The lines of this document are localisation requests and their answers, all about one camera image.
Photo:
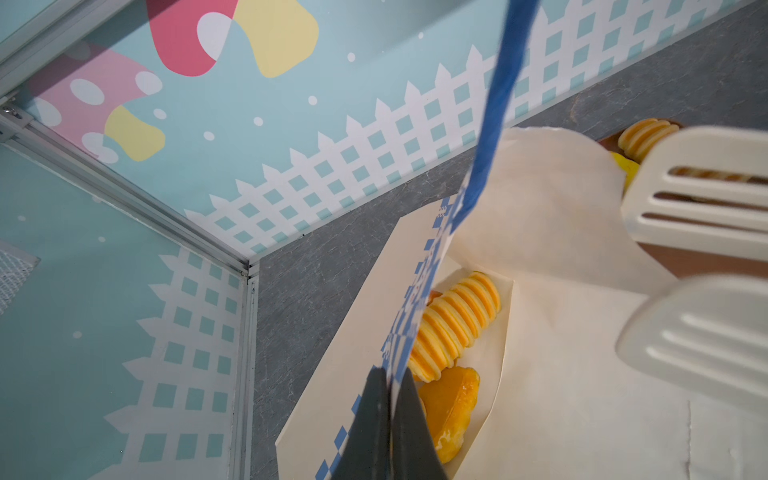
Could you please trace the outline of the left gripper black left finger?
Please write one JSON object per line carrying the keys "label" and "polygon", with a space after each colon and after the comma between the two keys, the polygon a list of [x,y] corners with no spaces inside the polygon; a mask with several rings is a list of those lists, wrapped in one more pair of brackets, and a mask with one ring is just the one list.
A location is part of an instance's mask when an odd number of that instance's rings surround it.
{"label": "left gripper black left finger", "polygon": [[390,439],[390,394],[386,371],[373,368],[332,479],[389,479]]}

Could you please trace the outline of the white steel kitchen tongs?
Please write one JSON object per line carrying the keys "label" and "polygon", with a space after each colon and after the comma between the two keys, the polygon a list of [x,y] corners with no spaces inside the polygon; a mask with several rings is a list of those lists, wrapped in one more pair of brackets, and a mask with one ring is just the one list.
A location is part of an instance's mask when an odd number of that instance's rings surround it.
{"label": "white steel kitchen tongs", "polygon": [[[642,243],[763,262],[767,135],[688,127],[644,159],[621,206]],[[767,283],[700,274],[650,297],[616,344],[649,376],[758,416],[767,413]]]}

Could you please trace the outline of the checkered paper bag blue handles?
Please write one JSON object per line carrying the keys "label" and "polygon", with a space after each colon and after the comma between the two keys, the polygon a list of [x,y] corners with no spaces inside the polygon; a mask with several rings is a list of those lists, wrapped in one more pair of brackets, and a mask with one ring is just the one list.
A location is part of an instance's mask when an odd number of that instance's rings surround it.
{"label": "checkered paper bag blue handles", "polygon": [[507,128],[533,26],[506,15],[472,170],[401,217],[276,441],[283,479],[332,479],[366,380],[393,407],[425,308],[474,271],[502,309],[454,366],[480,376],[447,479],[763,479],[758,416],[644,374],[616,352],[632,315],[679,281],[629,234],[625,175],[580,133]]}

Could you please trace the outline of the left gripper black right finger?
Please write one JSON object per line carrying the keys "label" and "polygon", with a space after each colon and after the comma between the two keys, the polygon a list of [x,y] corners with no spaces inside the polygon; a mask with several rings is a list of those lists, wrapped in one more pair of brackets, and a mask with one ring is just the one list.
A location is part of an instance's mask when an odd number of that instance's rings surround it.
{"label": "left gripper black right finger", "polygon": [[392,478],[446,480],[436,454],[412,373],[407,369],[393,407]]}

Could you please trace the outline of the ridged yellow fake bread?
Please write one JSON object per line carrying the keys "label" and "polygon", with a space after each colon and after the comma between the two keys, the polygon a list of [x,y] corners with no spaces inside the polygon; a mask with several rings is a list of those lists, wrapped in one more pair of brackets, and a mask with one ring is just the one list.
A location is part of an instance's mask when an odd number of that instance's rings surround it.
{"label": "ridged yellow fake bread", "polygon": [[625,129],[617,144],[625,157],[641,164],[658,142],[679,130],[680,126],[669,120],[649,118]]}

